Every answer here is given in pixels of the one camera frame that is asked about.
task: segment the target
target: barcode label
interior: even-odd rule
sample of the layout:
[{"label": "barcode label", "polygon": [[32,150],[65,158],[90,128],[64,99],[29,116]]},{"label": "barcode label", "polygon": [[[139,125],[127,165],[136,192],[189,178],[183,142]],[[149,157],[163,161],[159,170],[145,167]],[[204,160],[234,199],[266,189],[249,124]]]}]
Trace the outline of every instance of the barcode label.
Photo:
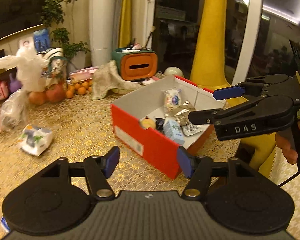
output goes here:
[{"label": "barcode label", "polygon": [[125,131],[123,131],[118,126],[114,127],[114,132],[120,140],[122,140],[125,144],[127,144],[140,156],[143,156],[143,145],[141,143],[135,140],[132,136],[128,135]]}]

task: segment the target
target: picture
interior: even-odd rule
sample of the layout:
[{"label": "picture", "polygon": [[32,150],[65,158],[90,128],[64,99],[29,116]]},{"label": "picture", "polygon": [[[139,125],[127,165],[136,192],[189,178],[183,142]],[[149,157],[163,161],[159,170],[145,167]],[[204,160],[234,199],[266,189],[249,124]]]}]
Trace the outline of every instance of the picture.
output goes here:
[{"label": "picture", "polygon": [[37,52],[43,52],[50,48],[50,38],[47,29],[34,32],[33,38],[34,46]]},{"label": "picture", "polygon": [[27,37],[25,39],[21,39],[19,41],[19,48],[26,47],[26,48],[34,48],[33,37]]}]

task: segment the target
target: candy wrapper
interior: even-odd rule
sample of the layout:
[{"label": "candy wrapper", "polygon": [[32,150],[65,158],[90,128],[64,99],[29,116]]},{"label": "candy wrapper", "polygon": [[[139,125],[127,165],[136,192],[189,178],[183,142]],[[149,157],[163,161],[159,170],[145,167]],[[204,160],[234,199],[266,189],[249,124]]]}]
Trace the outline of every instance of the candy wrapper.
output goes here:
[{"label": "candy wrapper", "polygon": [[180,126],[189,124],[188,115],[190,112],[195,111],[194,107],[189,101],[185,101],[181,106],[169,112],[169,116],[174,117]]},{"label": "candy wrapper", "polygon": [[156,129],[163,134],[164,134],[164,132],[163,132],[164,120],[165,120],[164,118],[156,118],[155,119]]},{"label": "candy wrapper", "polygon": [[174,117],[182,127],[182,131],[186,136],[194,135],[202,131],[199,126],[193,125],[189,122],[188,115],[192,111],[196,111],[195,108],[189,101],[185,101],[181,106],[169,113],[169,116]]},{"label": "candy wrapper", "polygon": [[27,125],[18,139],[20,149],[34,156],[43,153],[52,142],[52,131]]},{"label": "candy wrapper", "polygon": [[199,126],[188,123],[182,127],[183,134],[186,136],[194,135],[203,131]]},{"label": "candy wrapper", "polygon": [[164,91],[164,94],[166,95],[164,100],[165,113],[169,113],[181,105],[181,89],[170,89]]}]

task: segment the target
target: white vase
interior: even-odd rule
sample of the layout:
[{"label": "white vase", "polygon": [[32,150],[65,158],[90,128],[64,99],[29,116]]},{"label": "white vase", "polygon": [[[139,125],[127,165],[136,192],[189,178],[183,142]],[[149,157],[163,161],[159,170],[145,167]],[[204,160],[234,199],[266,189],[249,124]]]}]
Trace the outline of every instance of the white vase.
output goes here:
[{"label": "white vase", "polygon": [[70,64],[68,64],[68,73],[84,69],[85,67],[85,61],[86,61],[86,54],[84,51],[79,51],[77,55],[73,57],[73,59],[70,60]]}]

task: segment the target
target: yellow chair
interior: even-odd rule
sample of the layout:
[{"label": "yellow chair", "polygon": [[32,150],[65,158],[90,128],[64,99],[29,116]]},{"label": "yellow chair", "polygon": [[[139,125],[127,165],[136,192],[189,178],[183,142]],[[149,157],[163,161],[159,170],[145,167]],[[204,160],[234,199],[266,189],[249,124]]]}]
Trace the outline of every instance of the yellow chair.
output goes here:
[{"label": "yellow chair", "polygon": [[[194,62],[190,80],[199,87],[211,90],[229,87],[225,78],[225,29],[227,0],[204,0]],[[230,106],[246,101],[245,98],[227,100]],[[275,134],[241,139],[255,147],[250,166],[269,177],[275,152]]]}]

